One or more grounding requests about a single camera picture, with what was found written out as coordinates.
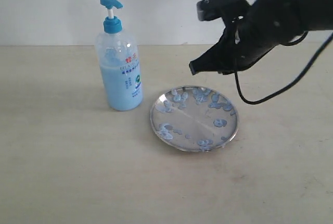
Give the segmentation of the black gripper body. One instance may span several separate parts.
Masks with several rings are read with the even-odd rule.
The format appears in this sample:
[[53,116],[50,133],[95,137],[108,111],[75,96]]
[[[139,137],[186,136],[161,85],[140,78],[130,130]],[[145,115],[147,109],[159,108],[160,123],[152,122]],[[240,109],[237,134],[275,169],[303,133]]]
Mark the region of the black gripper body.
[[221,74],[247,70],[275,46],[301,34],[302,26],[292,2],[257,0],[221,38]]

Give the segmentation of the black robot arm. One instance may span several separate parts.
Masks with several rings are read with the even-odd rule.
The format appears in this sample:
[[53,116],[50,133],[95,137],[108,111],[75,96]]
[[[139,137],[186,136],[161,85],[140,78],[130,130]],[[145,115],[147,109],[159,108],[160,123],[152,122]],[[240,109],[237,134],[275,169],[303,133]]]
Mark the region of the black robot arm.
[[277,45],[309,31],[332,29],[332,0],[201,0],[200,21],[222,19],[222,36],[189,63],[192,74],[231,74],[252,67]]

